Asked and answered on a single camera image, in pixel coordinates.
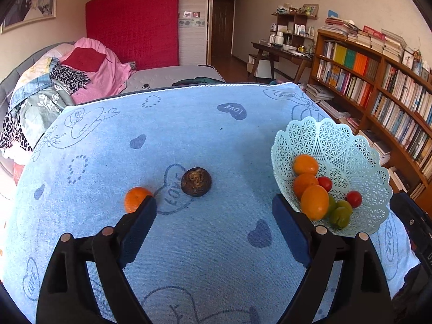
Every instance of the white box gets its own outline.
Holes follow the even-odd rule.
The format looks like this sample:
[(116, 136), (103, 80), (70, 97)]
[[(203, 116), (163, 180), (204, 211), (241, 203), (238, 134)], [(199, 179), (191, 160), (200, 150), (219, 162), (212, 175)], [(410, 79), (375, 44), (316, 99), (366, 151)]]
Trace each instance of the white box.
[[(248, 73), (252, 73), (252, 69), (255, 64), (255, 57), (249, 56), (249, 62), (247, 66)], [(278, 69), (279, 62), (274, 63), (274, 68)], [(270, 61), (266, 59), (260, 59), (260, 64), (258, 65), (258, 68), (255, 72), (255, 77), (263, 77), (267, 79), (271, 79), (271, 67), (270, 67)]]

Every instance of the white wardrobe door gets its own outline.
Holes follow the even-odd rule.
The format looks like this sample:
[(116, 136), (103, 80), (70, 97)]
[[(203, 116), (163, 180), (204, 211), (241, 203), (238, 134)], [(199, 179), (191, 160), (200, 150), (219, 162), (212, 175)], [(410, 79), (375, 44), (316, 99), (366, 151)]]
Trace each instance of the white wardrobe door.
[(180, 65), (207, 64), (207, 23), (209, 0), (179, 0), (180, 19), (185, 11), (199, 12), (200, 19), (205, 20), (204, 27), (178, 29)]

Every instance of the photo frame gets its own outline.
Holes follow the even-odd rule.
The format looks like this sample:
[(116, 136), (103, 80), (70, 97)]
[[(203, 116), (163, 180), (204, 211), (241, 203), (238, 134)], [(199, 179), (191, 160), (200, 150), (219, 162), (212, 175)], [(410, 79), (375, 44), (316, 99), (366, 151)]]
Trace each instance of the photo frame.
[(300, 13), (303, 15), (316, 17), (318, 14), (319, 7), (320, 7), (319, 5), (306, 4), (303, 5), (302, 9), (300, 10)]
[(23, 25), (55, 18), (56, 5), (57, 0), (16, 0), (0, 25), (0, 34)]

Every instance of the wooden desk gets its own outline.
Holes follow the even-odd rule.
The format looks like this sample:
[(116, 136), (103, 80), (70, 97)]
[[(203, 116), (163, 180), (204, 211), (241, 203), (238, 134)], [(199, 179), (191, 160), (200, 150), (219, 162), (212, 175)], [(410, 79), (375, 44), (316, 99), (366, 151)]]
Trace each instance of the wooden desk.
[[(268, 46), (268, 45), (264, 45), (264, 44), (260, 44), (260, 43), (252, 43), (252, 45), (254, 46), (254, 48), (256, 48), (258, 50), (258, 55), (256, 56), (254, 68), (252, 69), (251, 74), (255, 74), (255, 72), (258, 68), (258, 64), (260, 63), (260, 59), (263, 56), (264, 51), (267, 51), (269, 53), (272, 79), (274, 79), (274, 73), (276, 72), (276, 73), (280, 74), (282, 77), (285, 77), (285, 78), (293, 81), (295, 84), (298, 84), (300, 81), (300, 78), (302, 77), (302, 74), (303, 74), (303, 71), (305, 70), (305, 68), (306, 67), (307, 68), (312, 67), (312, 59), (311, 58), (308, 58), (305, 56), (292, 55), (292, 54), (290, 54), (284, 50), (277, 49), (276, 47)], [(274, 68), (275, 56), (288, 59), (292, 63), (297, 64), (299, 66), (297, 68), (297, 72), (295, 73), (294, 79), (292, 77), (290, 77), (289, 75), (285, 74), (284, 72)]]

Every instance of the leopard print fabric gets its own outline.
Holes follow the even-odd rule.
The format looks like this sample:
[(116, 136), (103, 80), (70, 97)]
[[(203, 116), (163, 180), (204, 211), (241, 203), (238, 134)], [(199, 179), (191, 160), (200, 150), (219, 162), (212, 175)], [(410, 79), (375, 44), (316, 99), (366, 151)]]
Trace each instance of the leopard print fabric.
[(90, 78), (87, 76), (87, 74), (67, 66), (63, 66), (62, 64), (57, 64), (53, 68), (50, 78), (56, 79), (65, 84), (71, 94), (90, 83)]
[(22, 133), (19, 116), (14, 118), (9, 112), (4, 118), (3, 131), (0, 133), (0, 149), (8, 149), (12, 147), (14, 141), (17, 141), (24, 150), (33, 151)]

